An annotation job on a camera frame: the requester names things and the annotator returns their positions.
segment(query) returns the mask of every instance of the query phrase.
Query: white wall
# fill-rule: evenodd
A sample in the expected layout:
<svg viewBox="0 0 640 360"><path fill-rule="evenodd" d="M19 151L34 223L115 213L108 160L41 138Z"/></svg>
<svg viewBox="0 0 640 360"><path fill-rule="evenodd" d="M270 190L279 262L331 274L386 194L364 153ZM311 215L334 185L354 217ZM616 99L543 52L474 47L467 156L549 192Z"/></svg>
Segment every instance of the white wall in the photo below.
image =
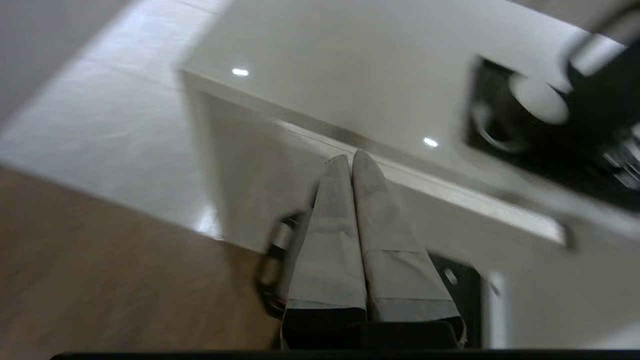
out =
<svg viewBox="0 0 640 360"><path fill-rule="evenodd" d="M0 126L129 1L0 1Z"/></svg>

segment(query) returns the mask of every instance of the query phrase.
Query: glossy countertop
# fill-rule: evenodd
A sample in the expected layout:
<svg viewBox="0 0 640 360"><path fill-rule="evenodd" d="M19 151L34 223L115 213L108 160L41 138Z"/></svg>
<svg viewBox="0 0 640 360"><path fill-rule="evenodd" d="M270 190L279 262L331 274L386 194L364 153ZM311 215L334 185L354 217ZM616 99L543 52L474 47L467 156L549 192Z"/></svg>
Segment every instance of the glossy countertop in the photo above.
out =
<svg viewBox="0 0 640 360"><path fill-rule="evenodd" d="M237 0L182 69L223 99L420 171L640 234L635 215L463 143L479 55L567 90L563 55L583 34L505 0ZM622 49L600 37L578 68Z"/></svg>

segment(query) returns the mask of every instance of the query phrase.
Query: black appliance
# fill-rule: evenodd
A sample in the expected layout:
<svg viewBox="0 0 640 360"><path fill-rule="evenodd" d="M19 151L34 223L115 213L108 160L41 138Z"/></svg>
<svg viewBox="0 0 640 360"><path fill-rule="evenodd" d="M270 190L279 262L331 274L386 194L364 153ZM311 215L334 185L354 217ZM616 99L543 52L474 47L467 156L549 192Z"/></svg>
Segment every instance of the black appliance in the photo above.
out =
<svg viewBox="0 0 640 360"><path fill-rule="evenodd" d="M640 1L620 9L593 34L638 10ZM562 120L558 122L539 119L518 98L516 92L526 93L531 88L527 82L533 81L482 58L474 72L466 142L572 190L639 212L640 34L619 55L585 76L573 59L588 48L593 34L568 51L566 75L573 89L562 93L543 84L553 93L549 99L554 105L566 108L565 119L547 114Z"/></svg>

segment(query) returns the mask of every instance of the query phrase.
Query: white tile floor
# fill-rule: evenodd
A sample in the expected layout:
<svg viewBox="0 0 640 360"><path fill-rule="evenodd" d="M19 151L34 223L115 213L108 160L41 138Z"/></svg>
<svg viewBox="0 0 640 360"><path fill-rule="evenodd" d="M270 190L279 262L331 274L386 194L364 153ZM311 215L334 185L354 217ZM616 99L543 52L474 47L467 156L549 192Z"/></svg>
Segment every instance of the white tile floor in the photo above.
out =
<svg viewBox="0 0 640 360"><path fill-rule="evenodd" d="M175 64L228 0L139 0L0 133L0 161L218 238Z"/></svg>

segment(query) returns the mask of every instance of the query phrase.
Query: wooden floor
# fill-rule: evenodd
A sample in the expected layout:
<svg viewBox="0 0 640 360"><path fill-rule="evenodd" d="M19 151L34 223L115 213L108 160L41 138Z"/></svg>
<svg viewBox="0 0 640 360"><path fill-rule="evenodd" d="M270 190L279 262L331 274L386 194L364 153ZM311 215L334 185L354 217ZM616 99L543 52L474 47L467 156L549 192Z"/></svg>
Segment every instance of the wooden floor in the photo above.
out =
<svg viewBox="0 0 640 360"><path fill-rule="evenodd" d="M0 359L266 348L257 259L0 167Z"/></svg>

